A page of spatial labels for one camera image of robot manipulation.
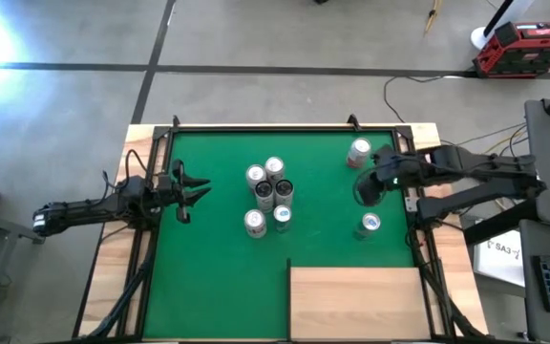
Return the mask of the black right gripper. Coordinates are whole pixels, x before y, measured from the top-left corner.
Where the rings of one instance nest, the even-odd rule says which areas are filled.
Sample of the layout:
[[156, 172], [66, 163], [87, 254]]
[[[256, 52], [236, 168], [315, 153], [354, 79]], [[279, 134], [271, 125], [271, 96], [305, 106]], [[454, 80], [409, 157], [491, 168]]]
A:
[[361, 205], [377, 205], [381, 202], [383, 191], [395, 189], [403, 157], [393, 153], [393, 148], [383, 145], [373, 153], [374, 174], [362, 179], [356, 186]]

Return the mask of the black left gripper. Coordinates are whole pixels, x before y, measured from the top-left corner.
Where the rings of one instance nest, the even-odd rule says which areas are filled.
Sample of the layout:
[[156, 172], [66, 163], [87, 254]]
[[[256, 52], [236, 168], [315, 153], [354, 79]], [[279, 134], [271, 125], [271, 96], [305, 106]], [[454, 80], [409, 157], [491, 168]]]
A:
[[201, 197], [205, 196], [210, 187], [187, 191], [188, 187], [198, 187], [210, 183], [208, 179], [193, 178], [185, 173], [184, 163], [173, 160], [173, 175], [159, 175], [157, 192], [163, 205], [177, 204], [177, 220], [183, 224], [190, 223], [189, 206], [193, 206]]

